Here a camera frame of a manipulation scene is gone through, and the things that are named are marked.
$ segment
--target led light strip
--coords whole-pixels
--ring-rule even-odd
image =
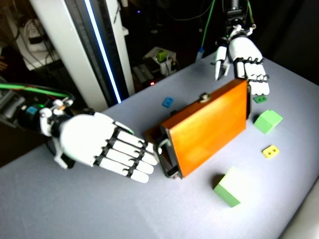
[[[90,20],[91,20],[91,23],[92,23],[92,26],[93,26],[94,34],[95,34],[96,39],[98,41],[98,44],[99,44],[99,47],[100,47],[100,51],[102,53],[102,57],[103,57],[106,69],[109,72],[109,76],[110,76],[110,79],[111,79],[111,83],[112,83],[112,86],[113,86],[113,90],[114,90],[116,99],[117,99],[118,103],[121,103],[122,101],[121,101],[121,98],[120,98],[120,95],[119,95],[119,92],[118,92],[118,88],[116,87],[116,84],[115,84],[115,81],[114,81],[114,77],[113,77],[113,74],[112,74],[112,71],[111,71],[109,60],[108,60],[108,58],[106,56],[105,48],[104,48],[103,43],[102,43],[102,38],[101,38],[101,35],[100,35],[100,32],[99,32],[99,28],[98,28],[98,26],[96,24],[96,20],[95,20],[95,17],[94,17],[94,13],[93,13],[93,10],[92,10],[92,6],[91,6],[91,3],[90,3],[90,0],[84,0],[84,2],[85,2],[85,5],[86,5],[86,8],[88,10],[89,16],[90,16]]]

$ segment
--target yellow block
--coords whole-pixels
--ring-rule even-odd
[[[278,153],[279,153],[279,149],[277,149],[276,146],[274,145],[271,145],[269,146],[268,148],[266,148],[264,151],[263,151],[263,154],[266,158],[270,159],[274,156],[276,156]]]

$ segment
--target green lego brick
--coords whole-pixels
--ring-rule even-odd
[[[214,188],[217,193],[228,205],[235,207],[245,201],[248,196],[244,177],[238,169],[231,167],[226,175],[220,180]]]
[[[283,120],[283,117],[278,113],[272,110],[267,110],[263,112],[255,121],[254,125],[257,129],[259,129],[262,133],[268,133],[273,128],[275,128],[280,121]]]
[[[266,96],[257,96],[254,98],[254,101],[258,104],[267,101],[267,97]]]
[[[166,58],[167,58],[167,53],[166,53],[165,51],[159,51],[159,52],[157,53],[156,57],[157,57],[157,60],[158,60],[159,62],[163,62],[163,61],[165,61]]]

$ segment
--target robotic hand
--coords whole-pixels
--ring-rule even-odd
[[[104,114],[66,115],[63,110],[72,103],[55,100],[52,108],[39,112],[41,132],[52,137],[56,148],[54,160],[65,169],[75,162],[98,165],[147,183],[158,163],[153,144],[134,136],[128,127]]]
[[[215,80],[227,75],[233,63],[235,77],[248,80],[252,95],[268,95],[268,75],[262,65],[263,56],[256,45],[248,38],[256,25],[244,30],[241,25],[234,26],[228,38],[219,44],[215,59]]]

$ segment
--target orange panel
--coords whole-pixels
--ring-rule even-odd
[[[247,81],[235,79],[161,125],[167,128],[183,177],[246,128]]]

